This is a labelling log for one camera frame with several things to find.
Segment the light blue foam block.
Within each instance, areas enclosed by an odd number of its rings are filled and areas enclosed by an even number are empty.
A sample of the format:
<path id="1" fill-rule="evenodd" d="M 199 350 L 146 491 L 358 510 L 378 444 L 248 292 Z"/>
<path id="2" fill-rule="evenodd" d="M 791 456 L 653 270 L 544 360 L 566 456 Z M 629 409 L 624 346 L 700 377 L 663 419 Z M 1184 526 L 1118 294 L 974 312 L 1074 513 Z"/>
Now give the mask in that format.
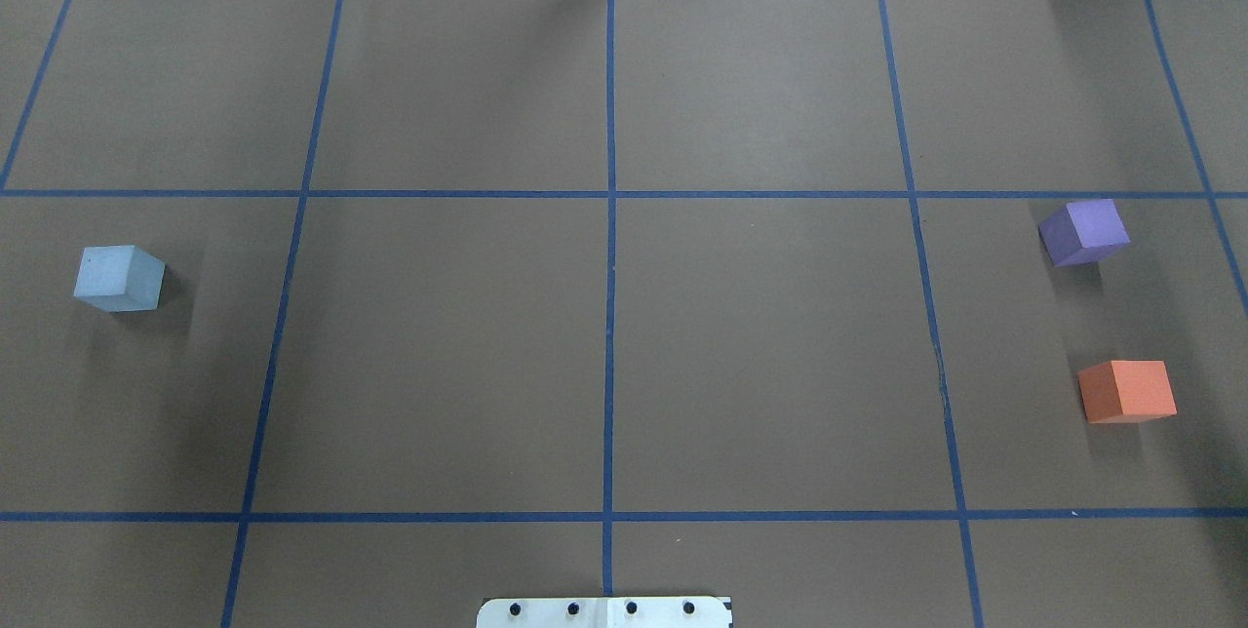
<path id="1" fill-rule="evenodd" d="M 135 245 L 85 247 L 74 297 L 110 313 L 158 308 L 166 263 Z"/>

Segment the purple foam block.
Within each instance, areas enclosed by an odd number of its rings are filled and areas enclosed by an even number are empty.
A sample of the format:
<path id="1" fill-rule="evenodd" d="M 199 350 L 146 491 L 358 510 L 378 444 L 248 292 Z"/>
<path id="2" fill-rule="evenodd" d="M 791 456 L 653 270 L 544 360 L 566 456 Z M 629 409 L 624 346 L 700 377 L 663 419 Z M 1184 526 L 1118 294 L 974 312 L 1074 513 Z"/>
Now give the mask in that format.
<path id="1" fill-rule="evenodd" d="M 1038 232 L 1057 267 L 1097 263 L 1131 245 L 1114 200 L 1066 204 L 1040 222 Z"/>

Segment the orange foam block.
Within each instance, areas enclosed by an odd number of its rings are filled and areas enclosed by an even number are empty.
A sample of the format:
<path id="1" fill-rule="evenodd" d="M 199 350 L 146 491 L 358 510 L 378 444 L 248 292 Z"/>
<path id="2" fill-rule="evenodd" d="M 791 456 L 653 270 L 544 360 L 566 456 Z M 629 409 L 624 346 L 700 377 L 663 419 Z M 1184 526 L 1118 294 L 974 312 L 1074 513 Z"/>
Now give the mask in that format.
<path id="1" fill-rule="evenodd" d="M 1166 363 L 1157 360 L 1109 360 L 1077 378 L 1090 424 L 1141 423 L 1177 415 Z"/>

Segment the white pedestal column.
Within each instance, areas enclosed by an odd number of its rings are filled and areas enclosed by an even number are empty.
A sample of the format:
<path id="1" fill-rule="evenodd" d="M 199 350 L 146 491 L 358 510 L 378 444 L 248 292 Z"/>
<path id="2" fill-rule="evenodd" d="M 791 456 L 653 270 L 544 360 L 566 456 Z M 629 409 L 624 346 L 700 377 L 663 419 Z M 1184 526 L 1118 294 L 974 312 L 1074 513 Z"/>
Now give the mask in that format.
<path id="1" fill-rule="evenodd" d="M 733 627 L 729 598 L 714 596 L 495 598 L 477 627 Z"/>

